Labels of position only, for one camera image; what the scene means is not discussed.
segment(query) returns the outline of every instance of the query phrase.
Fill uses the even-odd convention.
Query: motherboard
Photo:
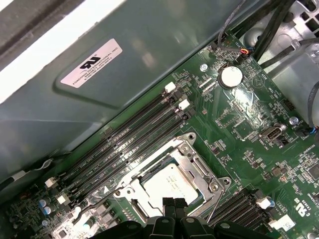
[[[212,42],[2,211],[11,238],[84,239],[185,198],[212,227],[305,239],[319,232],[312,133],[252,57]]]

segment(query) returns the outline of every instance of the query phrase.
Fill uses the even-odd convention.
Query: motherboard mounting hole
[[[224,179],[224,184],[228,185],[230,183],[229,179]]]

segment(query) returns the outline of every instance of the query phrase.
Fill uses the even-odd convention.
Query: sticker
[[[291,228],[293,228],[296,224],[294,223],[294,221],[288,215],[284,215],[278,221],[274,220],[274,221],[269,222],[269,225],[272,228],[275,228],[276,230],[282,228],[282,229],[284,229],[287,232]]]
[[[115,39],[111,39],[64,77],[61,83],[79,88],[121,53],[121,47]]]

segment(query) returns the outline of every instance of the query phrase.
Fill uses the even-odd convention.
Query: screw
[[[182,152],[187,152],[188,151],[188,147],[186,145],[183,145],[181,148]]]
[[[299,123],[299,119],[297,118],[297,117],[295,117],[295,116],[293,116],[293,117],[291,117],[290,119],[289,119],[289,124],[291,124],[292,126],[295,126],[295,125],[297,125]]]
[[[230,225],[227,223],[222,223],[220,226],[224,229],[230,229]]]
[[[200,70],[202,71],[202,72],[205,72],[205,71],[207,71],[208,70],[208,65],[207,64],[202,64],[202,65],[200,65]]]
[[[285,125],[285,124],[281,124],[281,125],[279,126],[279,128],[280,128],[282,131],[285,131],[288,127],[287,127],[287,125]]]
[[[317,51],[314,51],[312,54],[311,54],[312,57],[317,57],[319,56],[319,50]]]
[[[219,186],[217,185],[217,183],[212,183],[211,184],[211,190],[216,192],[218,190]]]
[[[188,223],[194,223],[195,222],[194,218],[186,218],[186,221]]]

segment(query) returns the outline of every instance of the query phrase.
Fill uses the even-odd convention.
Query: ul certification label
[[[79,88],[121,53],[118,43],[111,39],[64,77],[61,83]]]

